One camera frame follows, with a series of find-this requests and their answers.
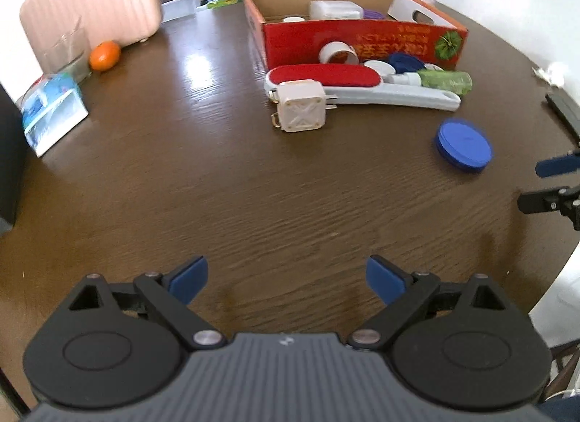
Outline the black remote control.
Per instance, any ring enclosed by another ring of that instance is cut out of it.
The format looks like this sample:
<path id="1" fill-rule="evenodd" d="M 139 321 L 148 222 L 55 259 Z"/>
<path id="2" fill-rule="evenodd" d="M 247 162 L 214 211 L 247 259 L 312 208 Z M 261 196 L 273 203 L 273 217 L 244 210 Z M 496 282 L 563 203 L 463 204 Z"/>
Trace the black remote control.
<path id="1" fill-rule="evenodd" d="M 569 133 L 580 141 L 579 106 L 565 93 L 548 93 L 546 95 L 548 107 L 560 118 Z"/>

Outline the blue round lid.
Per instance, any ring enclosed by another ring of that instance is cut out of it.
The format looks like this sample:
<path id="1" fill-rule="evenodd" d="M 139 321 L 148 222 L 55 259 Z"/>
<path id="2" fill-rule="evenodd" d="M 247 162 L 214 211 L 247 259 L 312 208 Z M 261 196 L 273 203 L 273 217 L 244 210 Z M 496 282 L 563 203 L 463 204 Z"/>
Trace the blue round lid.
<path id="1" fill-rule="evenodd" d="M 468 121 L 444 121 L 435 134 L 435 148 L 453 167 L 478 173 L 493 160 L 493 147 L 489 139 Z"/>

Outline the small white round case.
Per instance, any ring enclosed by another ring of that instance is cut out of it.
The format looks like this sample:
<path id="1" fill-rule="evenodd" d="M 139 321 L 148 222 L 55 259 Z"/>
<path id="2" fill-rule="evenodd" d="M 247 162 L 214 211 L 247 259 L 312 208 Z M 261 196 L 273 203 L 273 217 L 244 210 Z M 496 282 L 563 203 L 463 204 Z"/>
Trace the small white round case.
<path id="1" fill-rule="evenodd" d="M 434 63 L 425 63 L 424 69 L 425 70 L 432 70 L 432 71 L 443 71 L 443 69 L 441 67 L 435 65 Z"/>

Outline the white power adapter plug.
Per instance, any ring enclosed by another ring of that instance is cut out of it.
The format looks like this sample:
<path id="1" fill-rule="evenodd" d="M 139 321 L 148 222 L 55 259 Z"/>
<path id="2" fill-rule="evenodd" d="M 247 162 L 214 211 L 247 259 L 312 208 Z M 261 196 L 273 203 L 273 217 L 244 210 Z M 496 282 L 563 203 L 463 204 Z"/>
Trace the white power adapter plug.
<path id="1" fill-rule="evenodd" d="M 322 128 L 326 124 L 326 112 L 336 108 L 327 103 L 323 85 L 311 79 L 282 82 L 268 88 L 266 94 L 275 104 L 271 124 L 287 133 Z"/>

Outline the white bottle cap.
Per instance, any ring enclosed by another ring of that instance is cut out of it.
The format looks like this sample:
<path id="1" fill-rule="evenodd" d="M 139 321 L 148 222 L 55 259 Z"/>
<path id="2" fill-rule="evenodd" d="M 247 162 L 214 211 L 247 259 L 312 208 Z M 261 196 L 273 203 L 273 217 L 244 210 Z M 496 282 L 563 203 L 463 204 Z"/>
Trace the white bottle cap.
<path id="1" fill-rule="evenodd" d="M 387 77 L 396 74 L 394 67 L 392 67 L 390 63 L 384 61 L 369 60 L 365 61 L 363 66 L 376 71 L 382 79 L 386 79 Z"/>

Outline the blue white tissue box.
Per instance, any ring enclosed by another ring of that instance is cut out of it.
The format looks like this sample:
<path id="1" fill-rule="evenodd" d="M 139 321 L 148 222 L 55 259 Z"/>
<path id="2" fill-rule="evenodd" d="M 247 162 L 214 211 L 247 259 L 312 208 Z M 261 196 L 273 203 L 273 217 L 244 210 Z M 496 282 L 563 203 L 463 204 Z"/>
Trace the blue white tissue box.
<path id="1" fill-rule="evenodd" d="M 66 73 L 39 77 L 20 110 L 26 141 L 39 158 L 88 116 L 79 85 Z"/>

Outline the orange fruit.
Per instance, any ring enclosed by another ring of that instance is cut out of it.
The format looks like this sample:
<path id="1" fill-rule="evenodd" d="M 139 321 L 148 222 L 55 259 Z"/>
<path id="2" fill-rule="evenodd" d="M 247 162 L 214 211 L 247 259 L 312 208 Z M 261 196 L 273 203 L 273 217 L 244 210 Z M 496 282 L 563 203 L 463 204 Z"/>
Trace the orange fruit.
<path id="1" fill-rule="evenodd" d="M 90 52 L 88 63 L 92 70 L 99 73 L 111 70 L 121 58 L 121 46 L 114 41 L 105 41 Z"/>

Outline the translucent white plastic container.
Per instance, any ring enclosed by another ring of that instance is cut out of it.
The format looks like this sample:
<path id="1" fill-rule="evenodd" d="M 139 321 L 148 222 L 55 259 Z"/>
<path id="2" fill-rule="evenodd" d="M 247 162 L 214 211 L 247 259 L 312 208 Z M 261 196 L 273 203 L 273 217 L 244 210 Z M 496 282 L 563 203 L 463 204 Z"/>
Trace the translucent white plastic container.
<path id="1" fill-rule="evenodd" d="M 310 3 L 310 20 L 361 20 L 364 9 L 350 1 L 314 0 Z"/>

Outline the pink suitcase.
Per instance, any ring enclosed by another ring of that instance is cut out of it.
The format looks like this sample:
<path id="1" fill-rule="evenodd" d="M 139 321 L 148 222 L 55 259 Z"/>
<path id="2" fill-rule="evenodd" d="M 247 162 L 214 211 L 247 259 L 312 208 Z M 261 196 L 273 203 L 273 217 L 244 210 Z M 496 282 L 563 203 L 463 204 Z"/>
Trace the pink suitcase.
<path id="1" fill-rule="evenodd" d="M 151 37 L 162 22 L 161 0 L 26 0 L 22 28 L 43 71 L 45 53 L 66 33 L 80 28 L 91 48 L 112 40 L 122 47 Z"/>

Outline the red cardboard box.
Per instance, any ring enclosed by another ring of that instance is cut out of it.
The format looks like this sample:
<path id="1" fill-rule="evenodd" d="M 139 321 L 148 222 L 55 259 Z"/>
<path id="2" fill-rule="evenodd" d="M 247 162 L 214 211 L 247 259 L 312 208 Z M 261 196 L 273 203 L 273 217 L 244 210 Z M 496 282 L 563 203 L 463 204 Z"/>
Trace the red cardboard box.
<path id="1" fill-rule="evenodd" d="M 404 53 L 450 70 L 457 65 L 468 36 L 463 24 L 420 0 L 333 0 L 379 11 L 385 20 L 310 20 L 312 1 L 243 0 L 251 33 L 268 69 L 317 63 L 324 45 L 342 42 L 353 47 L 362 62 Z M 284 23 L 287 16 L 302 16 L 306 21 Z"/>

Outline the crumpled white tissue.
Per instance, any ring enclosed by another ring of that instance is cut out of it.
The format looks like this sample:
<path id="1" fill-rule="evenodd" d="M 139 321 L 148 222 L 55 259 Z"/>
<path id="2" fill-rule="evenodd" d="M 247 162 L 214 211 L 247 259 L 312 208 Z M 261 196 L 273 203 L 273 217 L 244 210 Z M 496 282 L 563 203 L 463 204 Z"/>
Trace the crumpled white tissue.
<path id="1" fill-rule="evenodd" d="M 544 80 L 551 87 L 563 88 L 565 86 L 566 70 L 560 62 L 552 62 L 545 69 L 533 67 L 533 73 L 535 77 Z"/>

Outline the white jar lid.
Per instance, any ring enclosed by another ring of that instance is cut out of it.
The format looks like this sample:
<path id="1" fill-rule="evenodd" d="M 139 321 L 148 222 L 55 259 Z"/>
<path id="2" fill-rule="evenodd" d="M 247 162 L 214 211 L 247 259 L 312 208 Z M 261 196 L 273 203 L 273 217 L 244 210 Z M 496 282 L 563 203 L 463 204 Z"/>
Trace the white jar lid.
<path id="1" fill-rule="evenodd" d="M 287 16 L 283 19 L 284 23 L 290 22 L 304 22 L 306 21 L 302 16 Z"/>

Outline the purple ridged lid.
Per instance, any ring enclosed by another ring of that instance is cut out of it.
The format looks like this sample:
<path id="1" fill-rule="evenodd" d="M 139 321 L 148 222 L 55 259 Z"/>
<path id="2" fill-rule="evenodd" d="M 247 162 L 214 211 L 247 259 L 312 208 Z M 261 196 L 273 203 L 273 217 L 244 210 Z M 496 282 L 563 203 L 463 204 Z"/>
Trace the purple ridged lid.
<path id="1" fill-rule="evenodd" d="M 379 11 L 374 11 L 373 9 L 363 9 L 363 18 L 365 20 L 385 20 L 386 16 Z"/>

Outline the dark blue ridged lid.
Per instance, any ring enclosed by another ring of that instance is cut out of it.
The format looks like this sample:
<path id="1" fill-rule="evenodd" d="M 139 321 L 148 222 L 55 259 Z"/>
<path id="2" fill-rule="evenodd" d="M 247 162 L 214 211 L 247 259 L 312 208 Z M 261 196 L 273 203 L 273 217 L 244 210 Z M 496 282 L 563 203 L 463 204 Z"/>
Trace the dark blue ridged lid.
<path id="1" fill-rule="evenodd" d="M 397 74 L 415 73 L 425 68 L 425 63 L 415 56 L 404 53 L 393 53 L 388 56 L 389 63 Z"/>

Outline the green spray bottle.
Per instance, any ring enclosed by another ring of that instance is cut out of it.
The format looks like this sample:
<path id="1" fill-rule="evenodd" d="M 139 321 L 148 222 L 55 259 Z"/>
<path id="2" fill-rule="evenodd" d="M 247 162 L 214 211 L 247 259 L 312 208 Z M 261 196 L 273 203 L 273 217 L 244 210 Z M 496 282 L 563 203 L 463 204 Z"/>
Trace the green spray bottle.
<path id="1" fill-rule="evenodd" d="M 417 70 L 414 73 L 391 74 L 386 80 L 394 84 L 450 91 L 459 96 L 466 95 L 473 88 L 472 78 L 465 71 Z"/>

